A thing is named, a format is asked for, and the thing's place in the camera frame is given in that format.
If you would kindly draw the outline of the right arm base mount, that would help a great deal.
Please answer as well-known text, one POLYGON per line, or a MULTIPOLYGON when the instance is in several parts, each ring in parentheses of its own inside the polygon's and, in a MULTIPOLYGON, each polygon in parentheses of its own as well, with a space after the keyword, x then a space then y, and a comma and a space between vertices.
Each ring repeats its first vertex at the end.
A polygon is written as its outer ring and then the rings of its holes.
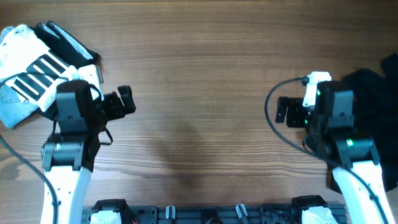
POLYGON ((301 224, 337 224, 327 203, 320 195, 294 197, 290 219, 301 224))

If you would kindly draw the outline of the black polo shirt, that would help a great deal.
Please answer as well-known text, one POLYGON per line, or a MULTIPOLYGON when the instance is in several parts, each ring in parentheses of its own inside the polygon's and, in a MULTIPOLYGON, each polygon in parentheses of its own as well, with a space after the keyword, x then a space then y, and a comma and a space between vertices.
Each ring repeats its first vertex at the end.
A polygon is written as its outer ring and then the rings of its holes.
POLYGON ((355 128, 370 134, 381 158, 388 192, 397 187, 397 54, 381 61, 385 77, 359 69, 342 79, 353 91, 355 128))

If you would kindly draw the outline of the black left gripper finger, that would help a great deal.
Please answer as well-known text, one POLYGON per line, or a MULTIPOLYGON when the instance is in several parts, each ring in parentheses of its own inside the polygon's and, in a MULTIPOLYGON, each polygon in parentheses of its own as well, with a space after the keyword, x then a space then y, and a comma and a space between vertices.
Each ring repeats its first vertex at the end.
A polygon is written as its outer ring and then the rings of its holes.
POLYGON ((119 90, 120 99, 123 103, 124 113, 129 114, 131 112, 131 103, 130 103, 130 91, 129 90, 119 90))
POLYGON ((118 91, 124 104, 125 113, 134 113, 136 106, 132 97, 131 87, 129 85, 119 86, 118 91))

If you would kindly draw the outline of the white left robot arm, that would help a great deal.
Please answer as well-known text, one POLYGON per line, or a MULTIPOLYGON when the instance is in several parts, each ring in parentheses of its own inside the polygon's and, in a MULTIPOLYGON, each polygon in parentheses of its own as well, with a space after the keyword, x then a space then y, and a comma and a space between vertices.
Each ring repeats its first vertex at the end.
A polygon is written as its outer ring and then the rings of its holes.
POLYGON ((81 222, 95 157, 104 144, 99 135, 111 134, 109 121, 136 111, 130 86, 93 98, 95 89, 84 80, 68 81, 56 89, 53 125, 60 130, 53 131, 42 146, 46 183, 41 223, 81 222))

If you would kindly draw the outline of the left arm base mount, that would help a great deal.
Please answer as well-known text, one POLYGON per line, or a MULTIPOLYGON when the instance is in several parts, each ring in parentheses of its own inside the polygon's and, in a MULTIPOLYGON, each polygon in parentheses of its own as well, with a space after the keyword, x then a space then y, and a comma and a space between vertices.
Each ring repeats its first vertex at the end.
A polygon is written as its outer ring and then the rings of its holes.
POLYGON ((90 224, 132 224, 134 213, 125 199, 107 199, 95 203, 90 213, 90 224))

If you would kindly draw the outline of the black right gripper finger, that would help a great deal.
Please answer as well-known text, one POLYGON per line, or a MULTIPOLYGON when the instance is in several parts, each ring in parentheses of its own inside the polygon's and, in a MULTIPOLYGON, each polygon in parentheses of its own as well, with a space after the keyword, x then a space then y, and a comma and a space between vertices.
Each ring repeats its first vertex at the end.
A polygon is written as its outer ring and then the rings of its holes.
POLYGON ((276 123, 284 123, 288 105, 289 105, 289 99, 287 97, 281 96, 278 98, 277 111, 275 116, 276 123))
POLYGON ((289 128, 304 127, 304 107, 302 98, 289 98, 286 114, 286 125, 289 128))

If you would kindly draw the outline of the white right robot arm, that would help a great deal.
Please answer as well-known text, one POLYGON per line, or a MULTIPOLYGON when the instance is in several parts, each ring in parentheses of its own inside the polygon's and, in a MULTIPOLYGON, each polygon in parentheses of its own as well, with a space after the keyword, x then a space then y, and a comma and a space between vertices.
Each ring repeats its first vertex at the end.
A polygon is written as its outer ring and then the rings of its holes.
POLYGON ((287 139, 270 121, 271 130, 285 143, 327 164, 353 223, 395 223, 376 143, 354 126, 353 91, 339 81, 297 80, 307 87, 305 97, 314 101, 304 106, 306 135, 301 145, 287 139))

